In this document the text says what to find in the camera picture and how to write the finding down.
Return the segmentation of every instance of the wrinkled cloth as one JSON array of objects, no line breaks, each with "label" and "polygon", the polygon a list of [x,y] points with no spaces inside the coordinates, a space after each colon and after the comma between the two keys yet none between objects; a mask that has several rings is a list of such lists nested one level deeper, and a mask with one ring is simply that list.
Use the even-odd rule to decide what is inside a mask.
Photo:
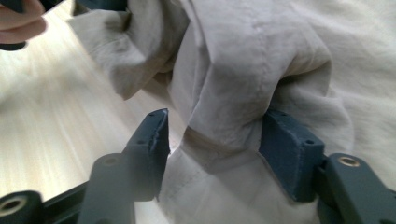
[{"label": "wrinkled cloth", "polygon": [[392,1],[149,2],[71,24],[124,99],[173,69],[187,129],[160,194],[170,223],[318,223],[316,203],[291,201],[257,152],[270,106],[396,189]]}]

